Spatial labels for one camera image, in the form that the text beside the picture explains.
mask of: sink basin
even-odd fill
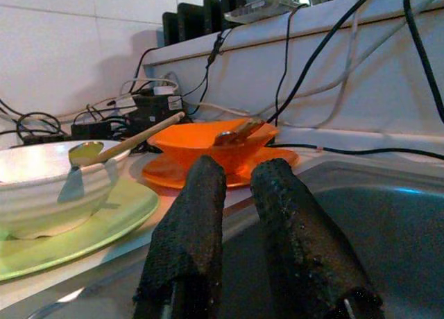
[[[335,160],[299,176],[349,238],[384,300],[386,318],[443,317],[444,178],[439,168]],[[275,318],[258,221],[254,207],[224,218],[219,318]],[[131,297],[147,251],[148,246],[137,249],[42,291],[0,311],[0,318],[26,318],[83,286],[76,301],[38,318],[131,318]]]

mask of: wooden spoon handle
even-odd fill
[[[136,134],[133,137],[126,139],[120,144],[111,147],[104,152],[98,154],[96,157],[92,158],[89,162],[84,163],[83,166],[88,166],[96,163],[102,163],[108,161],[110,158],[117,156],[118,154],[124,152],[125,150],[136,147],[137,144],[147,140],[151,135],[154,135],[157,132],[179,122],[185,116],[184,112],[179,112],[174,114],[173,116],[159,122],[158,124],[150,127],[139,134]]]

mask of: orange plate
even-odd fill
[[[227,175],[227,186],[230,188],[247,186],[250,184],[251,172],[262,162],[273,158],[283,158],[290,165],[298,163],[299,156],[291,150],[278,148],[261,148],[253,155],[237,174]],[[151,184],[172,189],[181,189],[185,185],[186,174],[184,169],[171,157],[161,154],[149,162],[142,170],[142,177]]]

